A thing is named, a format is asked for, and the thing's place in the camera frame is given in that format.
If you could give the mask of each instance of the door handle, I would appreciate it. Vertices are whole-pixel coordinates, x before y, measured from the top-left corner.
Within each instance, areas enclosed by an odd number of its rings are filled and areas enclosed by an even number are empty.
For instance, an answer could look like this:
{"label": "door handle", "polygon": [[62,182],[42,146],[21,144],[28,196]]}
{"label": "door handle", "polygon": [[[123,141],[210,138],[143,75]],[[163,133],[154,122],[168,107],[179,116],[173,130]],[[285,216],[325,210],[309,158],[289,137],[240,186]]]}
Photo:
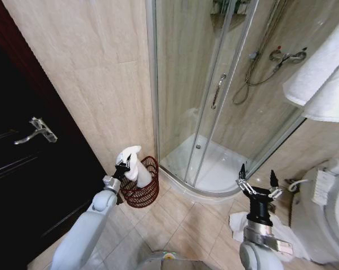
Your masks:
{"label": "door handle", "polygon": [[23,139],[15,141],[14,142],[15,145],[21,145],[22,143],[26,143],[38,134],[42,134],[48,140],[48,142],[57,141],[57,136],[49,129],[49,127],[44,123],[44,121],[41,118],[38,119],[33,117],[29,122],[32,125],[34,125],[35,131],[31,135],[28,135]]}
{"label": "door handle", "polygon": [[212,109],[215,109],[216,108],[216,100],[217,100],[217,96],[218,96],[218,93],[220,91],[220,88],[221,88],[221,85],[222,83],[224,82],[224,80],[226,79],[227,75],[225,73],[223,73],[220,77],[220,80],[218,81],[218,84],[217,84],[217,88],[216,88],[216,93],[215,93],[215,97],[213,98],[213,101],[212,101],[212,105],[211,105],[211,108]]}

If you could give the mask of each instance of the tiled floor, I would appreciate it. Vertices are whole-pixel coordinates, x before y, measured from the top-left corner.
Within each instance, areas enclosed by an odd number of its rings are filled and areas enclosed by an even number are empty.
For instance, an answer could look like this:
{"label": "tiled floor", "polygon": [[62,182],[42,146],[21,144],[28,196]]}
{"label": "tiled floor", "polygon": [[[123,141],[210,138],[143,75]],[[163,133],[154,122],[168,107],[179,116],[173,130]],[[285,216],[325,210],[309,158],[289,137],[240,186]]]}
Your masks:
{"label": "tiled floor", "polygon": [[[288,206],[280,201],[280,219],[288,222]],[[160,177],[160,193],[147,208],[127,204],[115,207],[85,270],[132,270],[152,251],[170,250],[206,262],[214,270],[243,269],[239,242],[232,239],[228,215],[248,211],[248,200],[240,195],[222,205],[193,203]],[[30,270],[49,269],[60,240],[29,264]],[[295,259],[285,269],[329,269]]]}

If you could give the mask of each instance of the shower faucet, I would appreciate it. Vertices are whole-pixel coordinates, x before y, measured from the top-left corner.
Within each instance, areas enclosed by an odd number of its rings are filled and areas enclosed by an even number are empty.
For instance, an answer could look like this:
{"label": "shower faucet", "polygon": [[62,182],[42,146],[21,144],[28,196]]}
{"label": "shower faucet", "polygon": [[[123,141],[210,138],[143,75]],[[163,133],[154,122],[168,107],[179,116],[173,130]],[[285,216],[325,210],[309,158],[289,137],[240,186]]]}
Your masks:
{"label": "shower faucet", "polygon": [[281,46],[278,46],[277,49],[273,50],[270,53],[269,59],[271,61],[280,61],[280,63],[283,63],[285,61],[289,61],[291,63],[298,64],[298,63],[302,62],[307,57],[306,50],[307,50],[307,47],[303,48],[301,51],[299,51],[295,54],[283,53],[281,51]]}

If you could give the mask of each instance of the white spray bottle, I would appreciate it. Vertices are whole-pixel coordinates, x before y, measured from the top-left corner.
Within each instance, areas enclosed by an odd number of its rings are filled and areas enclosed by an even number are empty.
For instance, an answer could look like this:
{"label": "white spray bottle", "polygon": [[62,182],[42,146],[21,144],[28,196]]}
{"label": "white spray bottle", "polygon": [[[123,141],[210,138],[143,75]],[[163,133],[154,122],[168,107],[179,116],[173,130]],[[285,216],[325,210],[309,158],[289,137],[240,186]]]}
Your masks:
{"label": "white spray bottle", "polygon": [[131,155],[130,159],[130,171],[124,173],[128,180],[137,180],[137,187],[143,188],[152,181],[152,176],[148,170],[144,167],[142,162],[138,159],[137,153],[141,151],[140,145],[130,146],[124,149],[118,156],[116,163],[121,160],[127,160],[128,156]]}

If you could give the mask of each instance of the towel on floor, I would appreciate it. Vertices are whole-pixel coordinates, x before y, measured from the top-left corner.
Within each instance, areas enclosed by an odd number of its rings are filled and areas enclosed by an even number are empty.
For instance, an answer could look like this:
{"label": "towel on floor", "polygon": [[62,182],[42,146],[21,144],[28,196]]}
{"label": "towel on floor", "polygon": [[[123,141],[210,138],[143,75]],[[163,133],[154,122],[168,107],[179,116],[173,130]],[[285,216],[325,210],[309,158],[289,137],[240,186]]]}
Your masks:
{"label": "towel on floor", "polygon": [[284,84],[288,100],[303,106],[303,116],[339,122],[339,24]]}
{"label": "towel on floor", "polygon": [[[239,242],[243,242],[243,229],[245,226],[247,226],[247,214],[247,212],[239,212],[230,215],[229,224],[231,230],[233,231],[233,239]],[[271,221],[273,223],[273,235],[278,239],[292,244],[293,256],[310,260],[310,256],[308,255],[306,249],[297,236],[293,233],[291,228],[282,225],[280,219],[276,215],[271,215]],[[283,262],[290,262],[293,259],[293,256],[285,255],[280,252],[275,252],[275,254]]]}

